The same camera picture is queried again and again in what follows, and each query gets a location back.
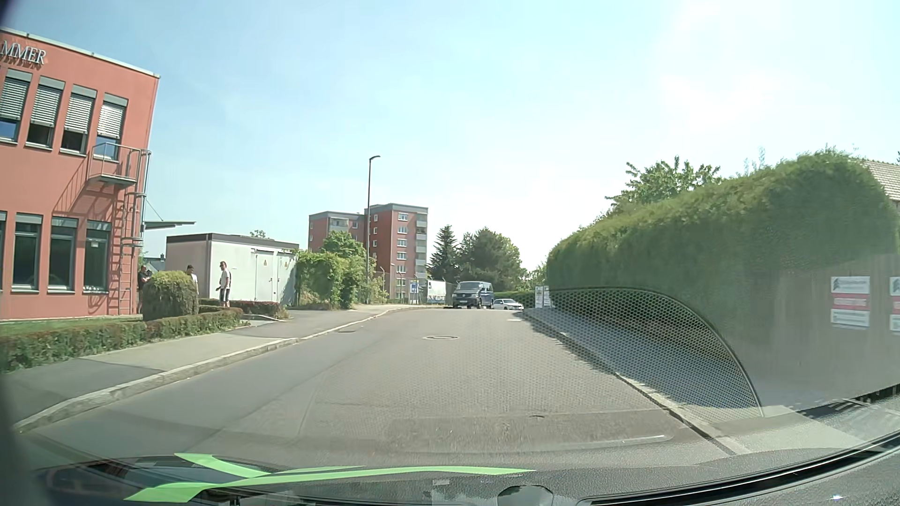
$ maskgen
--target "grass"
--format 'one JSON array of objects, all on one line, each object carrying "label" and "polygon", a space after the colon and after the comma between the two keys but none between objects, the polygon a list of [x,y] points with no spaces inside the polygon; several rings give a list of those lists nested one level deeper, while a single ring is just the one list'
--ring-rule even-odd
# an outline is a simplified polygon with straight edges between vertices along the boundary
[{"label": "grass", "polygon": [[59,320],[22,320],[0,321],[0,336],[13,336],[39,330],[69,329],[75,327],[93,327],[105,325],[111,321],[139,321],[139,314],[128,317],[92,316],[86,318],[66,318]]}]

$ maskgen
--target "lamp post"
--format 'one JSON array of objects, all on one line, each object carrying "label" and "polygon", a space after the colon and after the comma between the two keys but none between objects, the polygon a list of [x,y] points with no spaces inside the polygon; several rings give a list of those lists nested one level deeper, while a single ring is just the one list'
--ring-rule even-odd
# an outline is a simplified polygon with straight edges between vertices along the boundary
[{"label": "lamp post", "polygon": [[369,186],[365,192],[365,303],[372,303],[372,267],[369,265],[371,255],[369,248],[372,241],[369,239],[369,230],[372,228],[372,160],[381,158],[381,155],[375,155],[369,158]]},{"label": "lamp post", "polygon": [[379,266],[378,268],[382,270],[382,288],[385,288],[388,285],[388,273],[384,272],[384,267]]}]

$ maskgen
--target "man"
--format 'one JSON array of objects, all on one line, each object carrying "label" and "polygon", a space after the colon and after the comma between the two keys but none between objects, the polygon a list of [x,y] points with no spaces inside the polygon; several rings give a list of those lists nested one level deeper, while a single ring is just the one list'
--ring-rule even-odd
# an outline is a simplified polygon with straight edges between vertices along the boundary
[{"label": "man", "polygon": [[194,274],[194,266],[188,264],[187,269],[184,270],[193,280],[193,287],[197,290],[197,295],[200,295],[200,281],[197,280],[197,275]]},{"label": "man", "polygon": [[222,307],[231,307],[229,304],[229,295],[231,295],[231,272],[228,270],[228,265],[221,261],[219,262],[219,269],[222,270],[222,275],[219,278],[219,305]]},{"label": "man", "polygon": [[150,279],[151,273],[147,269],[147,266],[140,266],[140,270],[138,271],[138,312],[143,312],[144,310],[144,285]]}]

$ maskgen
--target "green hedge wall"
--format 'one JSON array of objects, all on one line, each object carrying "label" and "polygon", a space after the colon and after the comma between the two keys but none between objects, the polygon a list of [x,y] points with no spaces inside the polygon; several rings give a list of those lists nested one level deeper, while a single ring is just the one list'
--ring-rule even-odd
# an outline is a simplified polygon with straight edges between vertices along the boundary
[{"label": "green hedge wall", "polygon": [[547,280],[566,311],[610,312],[579,288],[643,288],[732,339],[767,339],[780,272],[896,253],[897,227],[869,171],[826,150],[600,220],[551,251]]},{"label": "green hedge wall", "polygon": [[197,314],[197,288],[184,271],[159,271],[141,289],[144,321]]},{"label": "green hedge wall", "polygon": [[350,268],[347,258],[325,251],[300,251],[294,287],[298,294],[310,292],[320,302],[340,305],[344,275]]},{"label": "green hedge wall", "polygon": [[149,342],[228,330],[240,324],[241,310],[188,314],[154,321],[110,321],[13,334],[0,338],[0,371],[41,366],[69,358],[138,346]]},{"label": "green hedge wall", "polygon": [[[240,308],[244,314],[262,314],[273,318],[282,318],[284,308],[279,303],[260,301],[229,301],[231,307]],[[200,299],[201,306],[219,306],[219,299]]]},{"label": "green hedge wall", "polygon": [[526,308],[535,307],[535,291],[531,290],[521,292],[494,292],[495,299],[513,299],[517,303],[522,304]]}]

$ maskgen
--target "blue van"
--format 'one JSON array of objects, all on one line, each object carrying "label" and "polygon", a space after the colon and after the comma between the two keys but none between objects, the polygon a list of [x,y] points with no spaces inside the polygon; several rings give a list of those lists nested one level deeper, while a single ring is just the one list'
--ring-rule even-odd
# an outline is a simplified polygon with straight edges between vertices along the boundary
[{"label": "blue van", "polygon": [[453,290],[453,307],[465,306],[469,309],[491,308],[494,303],[494,287],[486,281],[461,281]]}]

